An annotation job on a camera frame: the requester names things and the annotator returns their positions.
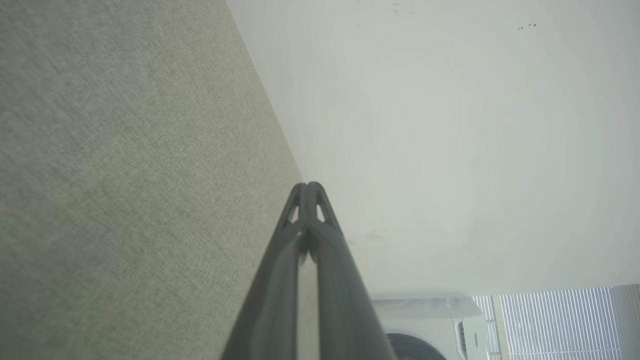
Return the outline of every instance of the black plastic part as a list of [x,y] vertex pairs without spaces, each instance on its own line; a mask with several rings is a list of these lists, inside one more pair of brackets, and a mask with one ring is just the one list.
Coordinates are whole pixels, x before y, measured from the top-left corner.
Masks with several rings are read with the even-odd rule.
[[398,359],[446,360],[435,347],[413,336],[388,334],[387,337]]
[[326,192],[309,183],[291,191],[222,360],[296,359],[298,267],[307,251],[318,267],[321,359],[395,359]]

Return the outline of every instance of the ceiling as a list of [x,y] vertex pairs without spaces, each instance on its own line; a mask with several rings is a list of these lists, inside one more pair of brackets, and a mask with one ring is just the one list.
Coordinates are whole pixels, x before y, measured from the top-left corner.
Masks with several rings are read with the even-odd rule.
[[373,296],[640,282],[637,1],[228,3]]

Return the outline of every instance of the window blind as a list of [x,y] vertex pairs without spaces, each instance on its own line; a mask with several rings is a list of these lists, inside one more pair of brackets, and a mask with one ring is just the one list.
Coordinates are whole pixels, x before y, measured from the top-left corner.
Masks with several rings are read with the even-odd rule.
[[619,360],[611,288],[501,295],[512,360]]

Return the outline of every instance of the white wall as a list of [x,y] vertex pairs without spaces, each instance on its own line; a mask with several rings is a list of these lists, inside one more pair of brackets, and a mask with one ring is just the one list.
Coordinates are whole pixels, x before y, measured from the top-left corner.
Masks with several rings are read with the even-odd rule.
[[228,1],[375,296],[640,282],[637,1]]

